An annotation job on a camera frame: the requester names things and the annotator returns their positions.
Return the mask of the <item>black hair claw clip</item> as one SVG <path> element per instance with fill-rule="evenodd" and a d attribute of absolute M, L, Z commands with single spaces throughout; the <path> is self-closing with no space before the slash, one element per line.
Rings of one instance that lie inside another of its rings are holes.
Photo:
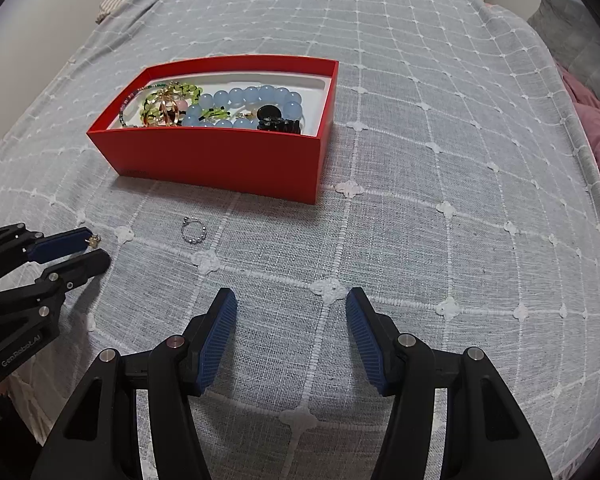
<path fill-rule="evenodd" d="M 257 127 L 263 131 L 300 134 L 301 112 L 301 106 L 296 102 L 286 103 L 283 108 L 265 104 L 257 110 Z"/>

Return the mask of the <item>red jewelry box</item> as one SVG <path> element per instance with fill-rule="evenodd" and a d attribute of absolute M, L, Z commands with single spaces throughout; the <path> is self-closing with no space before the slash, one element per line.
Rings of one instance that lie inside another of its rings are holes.
<path fill-rule="evenodd" d="M 87 135 L 123 177 L 187 183 L 313 204 L 334 123 L 339 64 L 329 58 L 241 54 L 190 58 L 142 70 L 110 102 Z M 272 84 L 302 96 L 299 133 L 216 127 L 142 127 L 125 99 L 160 81 L 190 81 L 209 92 Z"/>

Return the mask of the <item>grey pillow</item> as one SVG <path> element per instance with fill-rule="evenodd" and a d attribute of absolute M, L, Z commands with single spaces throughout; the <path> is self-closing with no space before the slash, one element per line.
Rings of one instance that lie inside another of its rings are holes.
<path fill-rule="evenodd" d="M 541 0 L 528 24 L 553 58 L 600 100 L 600 28 L 574 0 Z"/>

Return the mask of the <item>grey checked bedspread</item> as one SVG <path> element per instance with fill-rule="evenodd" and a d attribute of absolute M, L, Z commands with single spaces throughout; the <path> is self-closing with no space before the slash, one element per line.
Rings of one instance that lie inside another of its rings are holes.
<path fill-rule="evenodd" d="M 143 68 L 221 54 L 340 64 L 321 195 L 118 177 L 87 128 Z M 109 272 L 12 376 L 44 440 L 99 350 L 181 330 L 227 286 L 237 330 L 192 404 L 217 479 L 366 479 L 391 403 L 354 286 L 430 347 L 483 348 L 550 471 L 600 437 L 600 172 L 550 51 L 482 0 L 131 0 L 0 143 L 0 226 L 102 236 Z"/>

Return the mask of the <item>small gold charm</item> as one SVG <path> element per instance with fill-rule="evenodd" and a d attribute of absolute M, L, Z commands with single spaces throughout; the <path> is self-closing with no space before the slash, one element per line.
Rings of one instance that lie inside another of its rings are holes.
<path fill-rule="evenodd" d="M 87 246 L 91 247 L 92 249 L 97 249 L 101 241 L 102 241 L 102 238 L 98 234 L 92 234 L 86 240 Z"/>

